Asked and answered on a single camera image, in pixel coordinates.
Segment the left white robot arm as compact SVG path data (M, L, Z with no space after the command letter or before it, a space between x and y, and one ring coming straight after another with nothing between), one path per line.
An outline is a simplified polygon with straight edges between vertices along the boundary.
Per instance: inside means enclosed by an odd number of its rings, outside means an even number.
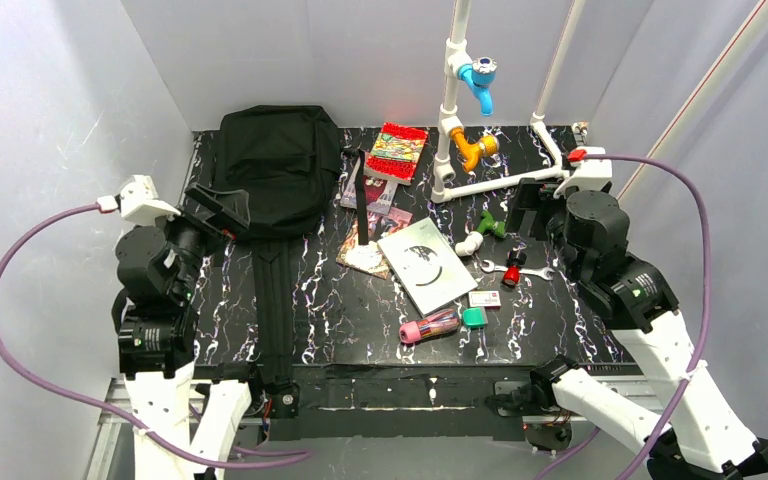
M247 231L249 195L198 184L190 213L159 198L135 175L102 203L133 223L115 247L126 301L116 323L120 371L133 415L138 479L222 479L243 413L251 405L246 364L194 384L198 313L192 304L203 261Z

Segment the black student backpack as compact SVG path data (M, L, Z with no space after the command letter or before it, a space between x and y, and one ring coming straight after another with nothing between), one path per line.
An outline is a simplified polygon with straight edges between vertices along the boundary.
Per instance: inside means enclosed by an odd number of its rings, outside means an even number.
M213 186L249 195L263 388L273 419L297 416L291 242L311 233L332 197L341 165L340 131L319 105L258 105L226 114L215 140Z

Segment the white Great Gatsby book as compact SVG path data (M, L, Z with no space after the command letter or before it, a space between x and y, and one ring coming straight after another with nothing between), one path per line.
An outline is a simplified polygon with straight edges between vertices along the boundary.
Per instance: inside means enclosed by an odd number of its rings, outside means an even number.
M478 286L430 218L382 238L378 247L422 315L460 299Z

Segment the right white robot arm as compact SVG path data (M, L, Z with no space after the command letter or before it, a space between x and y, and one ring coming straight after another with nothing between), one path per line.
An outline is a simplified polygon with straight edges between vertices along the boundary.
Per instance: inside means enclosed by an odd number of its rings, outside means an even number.
M661 272L631 254L630 220L606 189L573 189L524 179L507 228L535 217L531 235L559 250L578 295L632 355L663 406L653 413L558 355L529 381L488 398L509 413L568 410L628 449L644 453L653 479L744 479L768 473L768 439L736 416L707 368L694 359L678 300Z

